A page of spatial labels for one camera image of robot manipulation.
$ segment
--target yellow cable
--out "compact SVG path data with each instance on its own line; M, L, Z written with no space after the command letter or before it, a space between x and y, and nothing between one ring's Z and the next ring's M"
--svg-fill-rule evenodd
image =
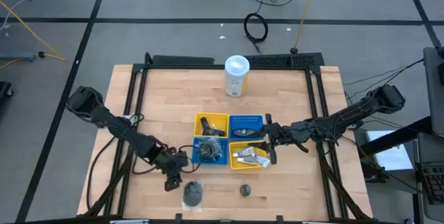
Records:
M0 69L6 68L6 67L9 66L10 64L13 64L13 63L15 63L15 62L19 62L19 61L20 61L20 59L16 59L16 60L13 60L13 61L9 61L9 62L5 63L3 66L1 66Z
M311 1L312 0L308 0L307 5L305 6L304 14L302 14L302 19L300 20L300 25L299 25L298 38L296 39L296 44L294 45L294 48L298 47L299 38L302 35L302 25L304 24L304 20L305 17L307 16L308 7L310 6Z
M14 11L12 11L3 1L0 0L0 5L2 5L6 10L8 10L12 15L14 15L14 17L16 17L20 23L23 24L23 26L28 29L28 31L34 35L35 38L37 38L42 44L44 44L46 47L48 47L51 51L53 51L55 54L59 55L58 58L62 57L56 50L54 50L54 48L52 48L49 44L47 44L44 40L42 40L42 38L40 38L36 33L34 33L34 31L17 15L15 14Z
M45 54L43 54L43 55L44 55L45 57L57 58L57 59L59 59L59 60L61 60L61 61L65 61L65 62L66 62L65 59L63 59L62 57L59 57L59 56L57 56L57 55L52 55L52 54L48 54L48 53L45 53Z

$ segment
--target container lid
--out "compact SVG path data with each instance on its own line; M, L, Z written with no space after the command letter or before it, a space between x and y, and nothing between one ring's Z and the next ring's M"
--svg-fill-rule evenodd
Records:
M225 70L233 76L242 77L250 70L250 63L241 55L233 55L225 61Z

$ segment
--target white cylindrical container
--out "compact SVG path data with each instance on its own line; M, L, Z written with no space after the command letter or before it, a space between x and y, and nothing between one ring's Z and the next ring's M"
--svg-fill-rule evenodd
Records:
M225 61L225 92L230 96L242 96L247 89L247 74L250 71L249 61L234 55Z

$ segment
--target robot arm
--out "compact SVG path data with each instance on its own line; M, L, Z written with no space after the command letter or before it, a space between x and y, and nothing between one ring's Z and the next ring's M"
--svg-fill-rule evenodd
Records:
M336 142L348 126L376 112L385 114L397 112L404 107L404 104L405 99L395 86L384 85L368 92L359 102L329 117L316 117L293 122L290 126L281 126L278 123L272 123L271 115L266 114L267 124L262 128L260 135L268 134L269 142L250 145L270 153L271 164L276 164L274 147L277 145L295 144L300 150L308 153L308 149L302 145L308 139L311 138L315 142Z
M137 156L147 158L150 165L166 174L165 191L179 187L182 167L188 166L186 152L177 152L153 136L137 133L128 119L111 114L102 96L90 87L80 86L68 99L66 108L83 121L100 128L106 126L113 136L129 141Z

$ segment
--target plastic bin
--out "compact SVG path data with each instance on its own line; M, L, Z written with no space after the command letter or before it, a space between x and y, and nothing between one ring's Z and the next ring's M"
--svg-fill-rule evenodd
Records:
M230 139L235 141L260 140L264 137L243 138L233 136L233 130L238 128L249 128L253 130L261 130L264 126L262 115L231 115L230 116Z
M211 112L198 112L196 113L196 118L194 119L194 136L195 137L209 137L202 135L203 127L200 119L205 117L211 128L217 130L225 131L224 136L220 138L228 138L228 114L211 113Z
M200 142L210 139L211 137L194 137L193 145L198 146ZM227 165L228 164L228 139L217 138L221 142L222 157L217 162L202 162L206 165ZM196 148L193 148L193 153L191 155L191 160L193 163L198 164L200 162L199 154Z
M233 157L233 153L237 153L243 149L250 147L248 144L259 143L263 141L237 141L230 143L230 166L231 169L254 169L262 168L262 165L244 164L237 161L237 157ZM266 157L266 152L260 148L255 148L257 155Z

